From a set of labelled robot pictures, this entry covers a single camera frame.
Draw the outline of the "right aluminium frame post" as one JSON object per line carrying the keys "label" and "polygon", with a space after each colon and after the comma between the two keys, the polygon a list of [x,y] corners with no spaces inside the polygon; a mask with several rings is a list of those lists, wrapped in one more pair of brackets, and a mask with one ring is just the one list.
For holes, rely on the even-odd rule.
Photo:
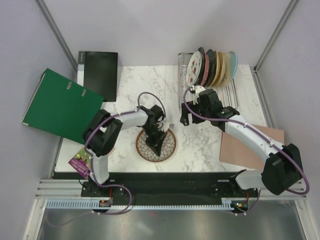
{"label": "right aluminium frame post", "polygon": [[258,73],[259,69],[263,65],[266,57],[268,56],[269,52],[271,51],[272,47],[276,43],[277,39],[279,38],[281,32],[283,31],[284,27],[286,26],[286,23],[290,19],[291,15],[295,11],[297,5],[300,3],[300,0],[290,0],[287,7],[285,8],[280,20],[278,21],[274,31],[272,32],[266,46],[264,47],[257,63],[252,68],[253,72],[255,74]]}

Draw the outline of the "cream plate in rack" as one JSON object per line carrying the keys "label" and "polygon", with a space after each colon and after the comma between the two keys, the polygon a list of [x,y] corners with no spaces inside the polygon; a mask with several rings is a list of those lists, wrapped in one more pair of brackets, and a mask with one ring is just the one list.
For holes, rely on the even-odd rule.
{"label": "cream plate in rack", "polygon": [[230,52],[224,54],[225,71],[218,87],[226,87],[231,82],[231,56]]}
{"label": "cream plate in rack", "polygon": [[219,71],[216,80],[213,83],[213,87],[217,87],[222,79],[224,78],[225,71],[226,71],[226,61],[225,61],[225,55],[219,51],[217,53],[218,59],[219,59]]}

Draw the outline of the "purple children's book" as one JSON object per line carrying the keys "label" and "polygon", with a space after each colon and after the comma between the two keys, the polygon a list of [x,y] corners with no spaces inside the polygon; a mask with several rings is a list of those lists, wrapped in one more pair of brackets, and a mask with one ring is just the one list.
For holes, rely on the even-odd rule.
{"label": "purple children's book", "polygon": [[91,156],[81,148],[68,162],[84,179],[88,179],[91,173]]}

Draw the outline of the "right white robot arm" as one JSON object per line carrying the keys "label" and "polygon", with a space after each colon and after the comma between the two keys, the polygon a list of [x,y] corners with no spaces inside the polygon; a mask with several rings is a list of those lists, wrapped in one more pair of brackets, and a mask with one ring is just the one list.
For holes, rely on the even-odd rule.
{"label": "right white robot arm", "polygon": [[181,105],[180,122],[184,126],[209,121],[214,127],[227,133],[250,148],[262,160],[262,170],[242,170],[233,176],[229,191],[235,197],[247,189],[265,188],[279,196],[285,191],[304,196],[310,191],[310,183],[303,171],[299,148],[290,143],[282,144],[248,123],[233,107],[223,106],[213,89],[193,85],[185,90],[192,101]]}

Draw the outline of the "light blue plate in rack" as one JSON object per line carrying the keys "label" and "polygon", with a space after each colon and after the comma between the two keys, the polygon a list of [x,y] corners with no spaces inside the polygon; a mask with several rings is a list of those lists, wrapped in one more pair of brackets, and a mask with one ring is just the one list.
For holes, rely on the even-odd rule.
{"label": "light blue plate in rack", "polygon": [[235,77],[237,69],[238,69],[238,56],[233,51],[229,51],[229,52],[230,52],[231,81],[232,81],[233,78]]}

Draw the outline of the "aluminium front rail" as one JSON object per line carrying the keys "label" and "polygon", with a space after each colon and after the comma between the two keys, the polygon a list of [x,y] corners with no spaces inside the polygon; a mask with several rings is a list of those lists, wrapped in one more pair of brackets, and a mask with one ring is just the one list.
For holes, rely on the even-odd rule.
{"label": "aluminium front rail", "polygon": [[[36,190],[36,199],[81,199],[82,186],[78,180],[41,179]],[[307,197],[291,192],[273,195],[266,189],[261,190],[262,200],[305,200]]]}

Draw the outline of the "brown floral pattern plate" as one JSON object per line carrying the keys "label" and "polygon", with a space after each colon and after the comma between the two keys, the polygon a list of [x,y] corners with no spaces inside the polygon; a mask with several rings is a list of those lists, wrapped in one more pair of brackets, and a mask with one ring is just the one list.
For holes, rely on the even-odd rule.
{"label": "brown floral pattern plate", "polygon": [[159,163],[165,160],[168,160],[173,156],[177,148],[177,139],[174,132],[171,129],[168,129],[164,140],[162,142],[162,147],[160,150],[160,156],[156,155],[154,151],[146,143],[147,135],[144,130],[142,130],[135,141],[136,151],[140,157],[144,160]]}

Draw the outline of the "wire dish rack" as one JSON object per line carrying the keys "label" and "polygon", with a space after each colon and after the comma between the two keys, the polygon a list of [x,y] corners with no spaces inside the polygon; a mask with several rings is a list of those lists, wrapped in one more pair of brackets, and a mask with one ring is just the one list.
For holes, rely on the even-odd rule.
{"label": "wire dish rack", "polygon": [[[178,54],[178,75],[177,75],[177,86],[178,86],[178,109],[181,113],[181,104],[183,103],[183,94],[187,88],[186,84],[186,73],[189,61],[192,56],[192,52],[180,52]],[[231,106],[235,109],[238,108],[238,96],[235,87],[234,78],[225,87],[212,87],[217,92],[219,99],[224,106]]]}

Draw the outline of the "pink cutting board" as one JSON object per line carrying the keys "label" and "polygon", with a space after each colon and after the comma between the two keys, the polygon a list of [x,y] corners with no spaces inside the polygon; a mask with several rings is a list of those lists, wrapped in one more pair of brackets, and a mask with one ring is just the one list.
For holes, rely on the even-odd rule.
{"label": "pink cutting board", "polygon": [[[269,128],[254,125],[258,130],[271,137],[272,139],[285,143],[285,132],[282,129]],[[240,140],[228,133],[223,132],[221,138],[219,161],[222,163],[237,165],[243,168],[262,171],[264,163],[261,158],[247,147]]]}

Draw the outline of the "black rimmed beige plate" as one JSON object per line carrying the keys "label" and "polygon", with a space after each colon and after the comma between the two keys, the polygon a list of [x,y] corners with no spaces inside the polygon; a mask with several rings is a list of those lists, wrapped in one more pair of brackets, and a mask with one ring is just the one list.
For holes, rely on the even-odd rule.
{"label": "black rimmed beige plate", "polygon": [[204,76],[204,72],[205,72],[205,64],[206,64],[206,57],[205,57],[205,50],[204,48],[201,46],[198,48],[198,51],[200,52],[201,54],[201,65],[199,67],[199,75],[198,75],[198,78],[197,78],[197,82],[196,84],[197,85],[200,85],[202,80],[203,80],[203,76]]}

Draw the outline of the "white strawberry pattern plate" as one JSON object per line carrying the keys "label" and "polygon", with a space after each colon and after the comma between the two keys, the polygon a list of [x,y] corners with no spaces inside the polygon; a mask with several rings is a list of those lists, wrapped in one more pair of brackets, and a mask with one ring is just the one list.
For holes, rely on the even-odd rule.
{"label": "white strawberry pattern plate", "polygon": [[185,81],[188,87],[193,86],[198,82],[202,64],[203,64],[202,53],[199,50],[197,50],[192,54],[187,66]]}

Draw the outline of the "aluminium frame post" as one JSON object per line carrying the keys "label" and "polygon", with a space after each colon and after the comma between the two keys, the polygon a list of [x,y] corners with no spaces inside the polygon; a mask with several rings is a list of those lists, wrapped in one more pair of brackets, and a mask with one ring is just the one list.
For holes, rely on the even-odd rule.
{"label": "aluminium frame post", "polygon": [[54,20],[48,6],[46,5],[44,0],[35,0],[35,3],[37,4],[41,14],[43,15],[45,21],[47,22],[49,28],[51,29],[53,35],[55,36],[60,48],[64,52],[67,60],[69,61],[71,67],[76,72],[78,69],[76,60],[74,59],[61,31],[59,30],[58,25],[56,24],[56,21]]}
{"label": "aluminium frame post", "polygon": [[300,3],[300,0],[290,0],[287,7],[285,8],[280,20],[278,21],[274,31],[272,32],[266,46],[264,47],[257,63],[252,68],[253,72],[255,74],[258,73],[259,69],[263,65],[266,57],[268,56],[269,52],[271,51],[272,47],[276,43],[277,39],[279,38],[281,32],[283,31],[284,27],[286,26],[286,23],[290,19],[291,15],[295,11],[297,5]]}

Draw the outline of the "dark teal plate in rack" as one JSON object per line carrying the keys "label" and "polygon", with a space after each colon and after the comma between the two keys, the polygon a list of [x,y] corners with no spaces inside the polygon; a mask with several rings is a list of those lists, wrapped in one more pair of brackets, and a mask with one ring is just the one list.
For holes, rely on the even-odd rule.
{"label": "dark teal plate in rack", "polygon": [[205,83],[205,87],[210,87],[214,82],[217,73],[217,52],[209,49],[206,54],[209,57],[209,72]]}

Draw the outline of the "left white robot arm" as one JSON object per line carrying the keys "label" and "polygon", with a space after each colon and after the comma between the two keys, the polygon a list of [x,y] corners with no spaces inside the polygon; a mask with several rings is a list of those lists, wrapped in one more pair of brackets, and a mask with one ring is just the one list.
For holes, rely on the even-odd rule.
{"label": "left white robot arm", "polygon": [[115,176],[120,183],[111,183],[108,170],[108,153],[114,148],[119,133],[133,127],[142,128],[146,134],[145,147],[156,157],[161,157],[169,129],[164,120],[165,113],[158,105],[150,109],[139,106],[114,115],[104,109],[99,110],[82,134],[84,151],[91,156],[91,160],[90,179],[82,187],[81,196],[105,197],[114,188],[125,189],[126,183],[131,187],[129,194],[135,197],[169,194],[164,174],[152,177],[149,173],[117,173]]}

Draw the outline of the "pink polka dot plate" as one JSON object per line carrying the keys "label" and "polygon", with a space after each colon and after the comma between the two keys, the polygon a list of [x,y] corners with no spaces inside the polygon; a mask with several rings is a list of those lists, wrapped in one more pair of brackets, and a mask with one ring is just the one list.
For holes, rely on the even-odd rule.
{"label": "pink polka dot plate", "polygon": [[210,58],[207,54],[205,54],[205,64],[204,64],[204,73],[203,78],[201,81],[201,86],[205,86],[205,83],[207,81],[208,75],[209,75],[209,69],[210,69]]}

